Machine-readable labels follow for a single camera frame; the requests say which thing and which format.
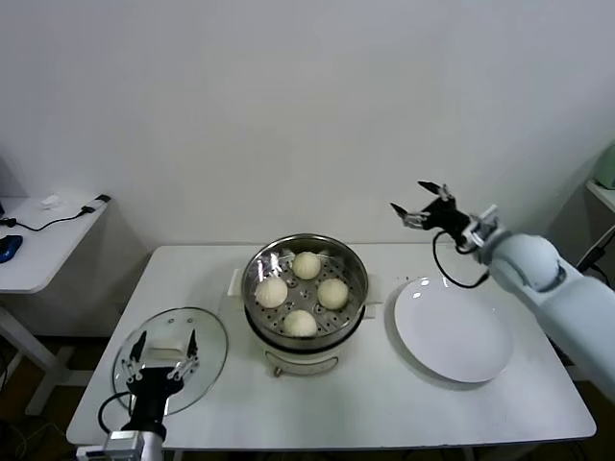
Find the white table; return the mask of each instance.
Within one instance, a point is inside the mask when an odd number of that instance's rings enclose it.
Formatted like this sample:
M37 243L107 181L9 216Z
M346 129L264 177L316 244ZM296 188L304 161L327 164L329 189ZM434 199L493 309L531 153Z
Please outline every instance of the white table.
M594 180L588 181L585 187L605 204L608 209L615 212L615 190L605 189L594 182Z
M44 210L40 207L40 199L0 198L0 201L5 209L4 217L17 218L34 228L54 219L73 216L85 205L68 203L57 209ZM102 206L94 213L54 224L40 232L0 227L0 238L22 235L24 239L14 258L0 264L0 294L36 293L45 288L105 208ZM7 378L24 354L45 371L45 378L26 408L26 414L40 414L55 386L86 386L89 382L91 372L70 371L64 365L73 348L63 347L58 355L53 355L4 306L0 306L0 334L18 350L7 367Z
M407 279L436 273L430 245L354 245L384 294ZM96 445L96 423L112 394L111 367L124 339L163 310L199 306L217 313L229 334L222 374L208 394L167 417L169 449L372 449L476 446L589 437L594 421L532 314L487 282L477 290L510 324L515 349L504 372L483 385L453 383L420 366L392 340L394 296L361 323L349 354L321 376L272 377L241 301L226 296L235 268L254 246L161 247L149 262L67 431L77 445ZM442 263L472 280L481 268L441 247ZM107 425L128 415L107 407Z

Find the cable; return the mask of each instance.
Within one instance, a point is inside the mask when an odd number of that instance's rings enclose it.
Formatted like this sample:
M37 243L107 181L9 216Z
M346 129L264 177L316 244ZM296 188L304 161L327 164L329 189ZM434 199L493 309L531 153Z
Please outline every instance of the cable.
M54 219L53 221L49 221L47 224L41 226L40 228L31 228L27 224L20 223L19 221L16 221L16 220L15 220L15 225L19 226L20 228L27 229L28 231L40 232L40 231L43 231L44 229L47 229L52 224L61 223L64 221L72 221L73 219L81 218L84 214L86 214L86 212L81 210L79 213L77 213L74 216L71 216L70 218Z
M112 401L114 401L115 399L120 399L124 396L130 396L130 395L131 395L130 391L118 392L117 394L113 394L111 397L103 401L103 403L100 405L100 408L98 408L98 425L100 425L100 428L103 429L106 434L111 433L111 431L109 430L109 428L107 427L107 425L105 425L105 422L103 421L103 412L105 411L105 407L109 405Z
M446 232L444 230L441 230L439 233L437 233L435 235L435 237L431 241L431 252L433 253L433 260L435 261L435 265L438 266L438 269L440 270L442 275L446 278L446 280L448 280L453 285L458 286L459 288L472 289L472 288L476 288L476 287L482 285L483 283L485 283L485 281L487 279L489 279L489 271L485 272L482 276L480 276L480 278L476 282L472 283L471 285L466 285L465 283L461 283L461 282L453 279L451 276L449 276L446 273L446 271L442 267L442 264L440 264L440 260L438 259L438 253L437 253L437 250L436 250L436 244L438 243L438 238L440 238L445 233Z
M608 275L604 273L604 271L600 268L598 264L594 263L590 266L590 268L603 276L604 284L609 288L611 287L611 283L608 281Z
M0 361L2 361L2 369L4 370L4 374L2 376L2 387L0 387L0 394L2 394L7 387L7 381L9 380L9 364L7 362L7 357L4 356L2 351L0 351Z
M583 458L583 461L587 461L587 454L585 453L585 450L583 449L583 445L581 445L579 442L575 442L575 446L580 452L581 457Z
M585 258L587 258L589 256L590 253L592 253L592 251L595 248L598 248L600 243L604 240L605 237L607 237L610 233L612 233L613 231L615 231L615 224L613 226L611 226L610 228L608 228L608 230L603 233L603 235L596 240L596 243L594 243L594 245L592 245L591 247L589 247L589 250L587 250L585 252L585 254L581 257L581 259L578 260L578 263L575 265L575 267L578 269L579 266L581 266L581 263L583 263L585 261ZM610 238L606 241L606 243L604 245L601 246L602 249L604 249L606 247L606 245L608 245L609 243L611 243L611 240L613 239L613 235L615 235L615 233L613 233Z

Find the black cable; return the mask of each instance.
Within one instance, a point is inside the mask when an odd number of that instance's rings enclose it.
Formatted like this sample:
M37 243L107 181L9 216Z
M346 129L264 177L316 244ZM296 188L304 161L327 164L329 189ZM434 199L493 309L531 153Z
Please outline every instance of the black cable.
M40 232L40 231L42 231L44 229L47 229L52 224L61 223L63 221L72 221L73 219L77 219L77 218L82 217L84 214L86 214L86 212L82 210L79 213L77 213L76 215L71 216L70 218L54 219L53 221L48 222L47 224L45 224L44 226L41 226L40 228L31 228L27 224L20 223L19 221L15 221L15 225L19 226L20 228L27 229L28 231Z
M594 263L589 267L593 269L594 271L596 271L597 273L599 273L601 276L603 276L604 284L608 286L609 288L611 287L611 283L610 281L608 281L608 275L600 268L598 264Z
M2 378L2 387L0 387L0 394L2 394L7 387L7 380L9 374L9 364L7 362L7 357L4 356L2 351L0 351L0 361L2 361L2 369L4 370L4 376Z
M100 428L103 429L106 434L110 434L111 431L109 430L109 428L107 427L107 425L105 425L105 422L103 421L103 412L105 411L105 407L107 407L107 405L109 405L115 399L120 399L124 396L130 396L130 395L131 395L131 392L129 391L118 392L117 394L113 394L111 397L103 401L103 403L98 408L98 425L100 425Z
M575 446L577 447L578 451L580 452L583 461L587 461L587 454L585 453L585 450L583 449L583 445L581 445L579 442L575 442Z
M485 283L485 281L487 279L489 279L489 272L488 271L485 272L482 276L480 276L480 278L476 282L472 283L471 285L466 285L465 283L461 283L461 282L453 279L451 276L449 276L446 273L446 271L442 267L442 264L440 264L440 260L438 259L438 253L437 253L437 250L436 250L436 244L438 243L438 238L440 238L445 233L446 232L444 230L441 230L439 233L437 233L435 235L435 237L431 241L431 252L433 253L433 260L435 261L435 265L438 266L438 269L440 270L442 275L446 278L446 280L448 280L453 285L458 286L459 288L472 289L472 288L476 288L476 287L482 285L483 283Z

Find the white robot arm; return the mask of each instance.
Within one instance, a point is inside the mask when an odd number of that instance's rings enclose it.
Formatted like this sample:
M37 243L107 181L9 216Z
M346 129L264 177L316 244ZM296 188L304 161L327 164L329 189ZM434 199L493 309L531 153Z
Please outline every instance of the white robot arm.
M468 216L456 209L455 197L446 185L419 183L438 199L411 213L391 204L405 226L441 228L448 233L457 252L472 254L487 266L485 274L525 304L585 377L615 402L615 293L602 282L582 275L545 238L506 230L494 206L481 216ZM435 245L434 256L437 262ZM487 275L473 285L451 281L473 288L486 279Z

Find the blue mouse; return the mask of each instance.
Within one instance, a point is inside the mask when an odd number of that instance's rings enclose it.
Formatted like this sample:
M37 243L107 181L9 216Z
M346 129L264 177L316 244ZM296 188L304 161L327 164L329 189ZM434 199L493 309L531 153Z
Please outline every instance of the blue mouse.
M21 235L7 235L0 238L0 263L10 261L23 243Z

